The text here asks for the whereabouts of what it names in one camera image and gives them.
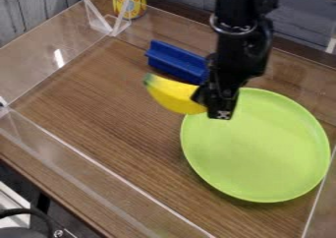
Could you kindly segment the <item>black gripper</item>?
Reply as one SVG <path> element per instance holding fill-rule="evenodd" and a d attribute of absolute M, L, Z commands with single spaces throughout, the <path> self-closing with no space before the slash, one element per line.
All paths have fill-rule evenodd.
<path fill-rule="evenodd" d="M 273 22 L 268 14 L 280 0 L 215 0 L 209 27 L 217 34 L 209 57 L 209 80 L 191 99 L 207 109 L 209 119 L 233 116 L 239 87 L 265 73 L 273 42 Z"/>

